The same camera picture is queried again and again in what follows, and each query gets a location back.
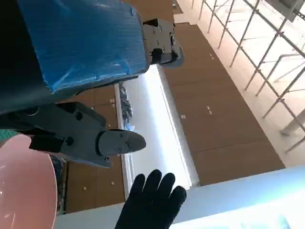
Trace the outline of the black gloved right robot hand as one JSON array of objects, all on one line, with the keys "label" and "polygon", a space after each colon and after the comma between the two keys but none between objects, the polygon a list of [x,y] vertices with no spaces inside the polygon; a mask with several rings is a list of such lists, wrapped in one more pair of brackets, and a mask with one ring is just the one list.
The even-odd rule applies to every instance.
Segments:
[{"label": "black gloved right robot hand", "polygon": [[168,229],[178,215],[187,193],[174,187],[175,175],[153,170],[136,176],[122,208],[116,229]]}]

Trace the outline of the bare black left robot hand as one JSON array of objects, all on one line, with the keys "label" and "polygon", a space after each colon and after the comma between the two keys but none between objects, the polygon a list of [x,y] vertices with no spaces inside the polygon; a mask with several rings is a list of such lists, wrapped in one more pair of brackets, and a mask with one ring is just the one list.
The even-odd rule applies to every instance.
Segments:
[{"label": "bare black left robot hand", "polygon": [[174,24],[142,21],[119,0],[0,3],[0,127],[31,138],[30,149],[111,167],[109,158],[146,146],[137,133],[69,98],[134,79],[159,64],[182,65]]}]

